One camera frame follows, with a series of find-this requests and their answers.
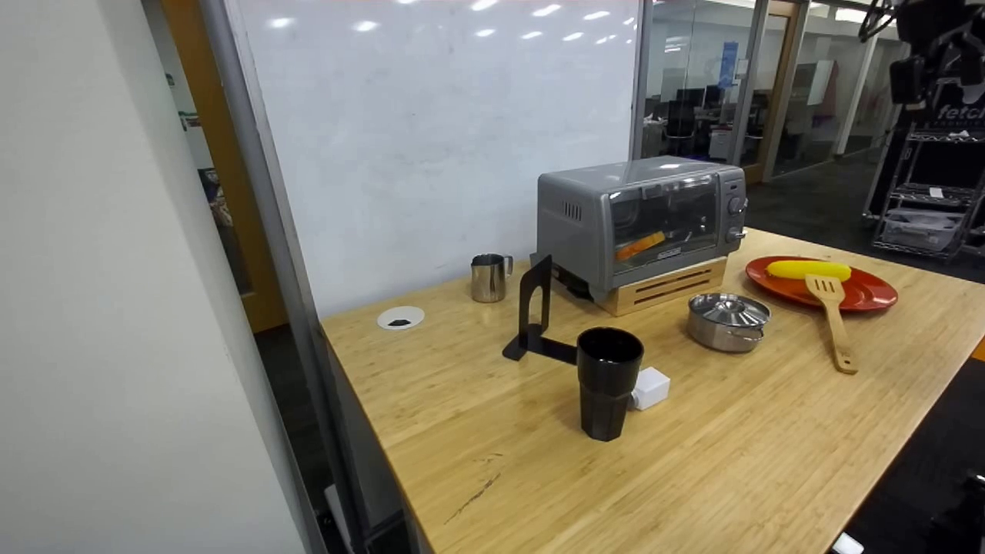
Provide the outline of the small steel cup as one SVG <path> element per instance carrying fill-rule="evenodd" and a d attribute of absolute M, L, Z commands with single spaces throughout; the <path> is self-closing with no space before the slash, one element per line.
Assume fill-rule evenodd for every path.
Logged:
<path fill-rule="evenodd" d="M 514 270 L 511 257 L 482 254 L 471 259 L 471 300 L 480 305 L 494 305 L 508 294 L 508 274 Z"/>

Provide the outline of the whiteboard panel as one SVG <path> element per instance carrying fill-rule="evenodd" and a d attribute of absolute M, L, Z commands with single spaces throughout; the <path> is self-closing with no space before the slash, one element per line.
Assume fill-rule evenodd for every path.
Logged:
<path fill-rule="evenodd" d="M 639 0 L 218 0 L 324 315 L 535 244 L 535 178 L 631 145 Z"/>

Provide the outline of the yellow toy corn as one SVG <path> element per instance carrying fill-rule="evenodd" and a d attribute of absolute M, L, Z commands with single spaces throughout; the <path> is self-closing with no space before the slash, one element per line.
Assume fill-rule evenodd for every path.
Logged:
<path fill-rule="evenodd" d="M 778 259 L 765 265 L 769 278 L 786 280 L 807 280 L 807 278 L 832 278 L 832 280 L 850 280 L 854 268 L 843 262 L 818 262 L 818 259 Z"/>

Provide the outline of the wooden slotted spatula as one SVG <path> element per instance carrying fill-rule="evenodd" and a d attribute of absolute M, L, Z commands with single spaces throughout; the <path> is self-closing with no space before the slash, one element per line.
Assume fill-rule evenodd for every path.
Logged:
<path fill-rule="evenodd" d="M 841 372 L 854 376 L 855 372 L 855 358 L 854 358 L 850 335 L 846 335 L 846 327 L 843 327 L 843 316 L 841 316 L 843 285 L 835 278 L 810 274 L 807 278 L 807 291 L 825 307 L 835 365 Z"/>

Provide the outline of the wooden crate stand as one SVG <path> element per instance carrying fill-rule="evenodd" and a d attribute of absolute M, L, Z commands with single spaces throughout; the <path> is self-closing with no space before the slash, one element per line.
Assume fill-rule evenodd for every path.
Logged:
<path fill-rule="evenodd" d="M 622 316 L 667 300 L 683 300 L 683 296 L 715 291 L 724 283 L 724 274 L 727 274 L 727 259 L 697 262 L 687 268 L 674 268 L 667 274 L 624 283 L 602 303 L 602 307 Z"/>

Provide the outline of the small white box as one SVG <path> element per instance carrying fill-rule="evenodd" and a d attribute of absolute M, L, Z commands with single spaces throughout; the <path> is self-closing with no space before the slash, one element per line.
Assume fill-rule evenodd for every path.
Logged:
<path fill-rule="evenodd" d="M 670 378 L 657 365 L 642 365 L 636 372 L 634 388 L 631 388 L 631 405 L 636 412 L 642 412 L 642 411 L 662 403 L 667 396 L 667 392 L 670 392 Z"/>

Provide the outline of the white table grommet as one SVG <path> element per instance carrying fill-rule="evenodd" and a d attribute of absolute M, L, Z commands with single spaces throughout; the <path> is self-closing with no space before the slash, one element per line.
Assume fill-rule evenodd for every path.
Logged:
<path fill-rule="evenodd" d="M 415 329 L 423 320 L 424 320 L 424 310 L 423 310 L 423 307 L 415 307 L 415 305 L 397 305 L 397 307 L 385 307 L 385 310 L 374 316 L 374 327 L 378 327 L 378 329 L 389 329 L 389 333 L 407 333 L 407 329 Z"/>

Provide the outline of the black plastic cup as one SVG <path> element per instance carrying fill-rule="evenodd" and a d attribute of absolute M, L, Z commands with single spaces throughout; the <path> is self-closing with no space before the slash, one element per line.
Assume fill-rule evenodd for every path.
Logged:
<path fill-rule="evenodd" d="M 594 327 L 580 335 L 580 423 L 592 441 L 622 435 L 639 359 L 642 341 L 634 333 Z"/>

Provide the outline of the small steel pot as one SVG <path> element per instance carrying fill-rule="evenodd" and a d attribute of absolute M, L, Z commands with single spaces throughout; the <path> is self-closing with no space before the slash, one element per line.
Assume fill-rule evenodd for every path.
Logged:
<path fill-rule="evenodd" d="M 765 333 L 769 307 L 731 294 L 705 294 L 689 303 L 687 333 L 724 355 L 753 351 Z"/>

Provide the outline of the black equipment cart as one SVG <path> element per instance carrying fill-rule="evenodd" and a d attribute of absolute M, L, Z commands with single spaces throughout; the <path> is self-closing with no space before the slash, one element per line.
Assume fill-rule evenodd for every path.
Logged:
<path fill-rule="evenodd" d="M 957 259 L 985 254 L 985 4 L 871 0 L 858 28 L 873 41 L 895 24 L 908 47 L 894 62 L 899 109 L 865 200 L 873 246 Z"/>

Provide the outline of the silver toaster oven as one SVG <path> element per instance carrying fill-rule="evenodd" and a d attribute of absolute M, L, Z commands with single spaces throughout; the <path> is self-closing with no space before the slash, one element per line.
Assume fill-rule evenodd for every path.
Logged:
<path fill-rule="evenodd" d="M 730 212 L 745 194 L 740 167 L 689 158 L 642 158 L 624 162 L 557 168 L 538 178 L 535 257 L 582 300 L 607 303 L 620 285 L 730 257 L 740 244 Z M 667 239 L 631 262 L 616 246 L 664 230 Z"/>

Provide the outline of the red plate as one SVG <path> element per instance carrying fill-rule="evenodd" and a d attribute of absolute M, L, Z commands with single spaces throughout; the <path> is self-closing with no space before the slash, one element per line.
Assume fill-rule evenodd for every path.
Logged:
<path fill-rule="evenodd" d="M 788 300 L 793 305 L 815 305 L 815 296 L 807 291 L 807 280 L 786 280 L 769 278 L 765 265 L 778 259 L 802 259 L 802 257 L 759 257 L 745 265 L 745 278 L 778 300 Z M 899 303 L 899 294 L 879 280 L 877 274 L 867 274 L 861 268 L 854 268 L 854 278 L 841 283 L 843 285 L 843 315 L 879 315 Z"/>

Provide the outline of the black metal bookend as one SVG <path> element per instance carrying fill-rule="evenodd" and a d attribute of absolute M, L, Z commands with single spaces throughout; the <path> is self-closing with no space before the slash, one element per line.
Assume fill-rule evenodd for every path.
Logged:
<path fill-rule="evenodd" d="M 551 322 L 551 280 L 553 265 L 551 259 L 538 259 L 523 278 L 520 278 L 520 305 L 517 305 L 517 335 L 501 347 L 508 359 L 520 359 L 523 355 L 542 355 L 559 364 L 575 359 L 575 347 L 549 338 Z"/>

